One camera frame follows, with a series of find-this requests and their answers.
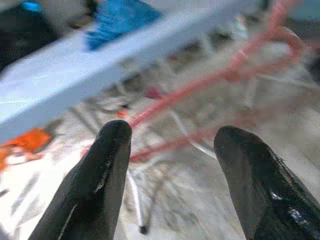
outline blue object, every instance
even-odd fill
[[[123,34],[157,20],[162,14],[139,0],[107,0],[98,8],[96,31],[89,32],[86,43],[95,50]]]
[[[42,11],[42,6],[34,1],[24,1],[22,3],[22,7],[27,10],[27,11],[31,11],[31,12],[36,12],[36,13],[40,13]]]

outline black object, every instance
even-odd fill
[[[57,35],[42,12],[23,4],[0,13],[0,71],[55,41]]]
[[[131,151],[132,130],[112,121],[68,173],[29,240],[112,240]]]
[[[319,240],[320,206],[258,136],[226,126],[214,140],[248,240]]]
[[[76,15],[68,20],[68,26],[72,29],[81,29],[95,19],[98,10],[98,2],[96,0],[85,0],[86,13]]]
[[[320,56],[306,66],[306,68],[310,72],[313,81],[320,86]]]
[[[142,235],[147,235],[148,232],[149,232],[149,229],[148,229],[147,226],[140,226],[140,227],[139,227],[139,231],[140,231],[140,233],[141,233]]]

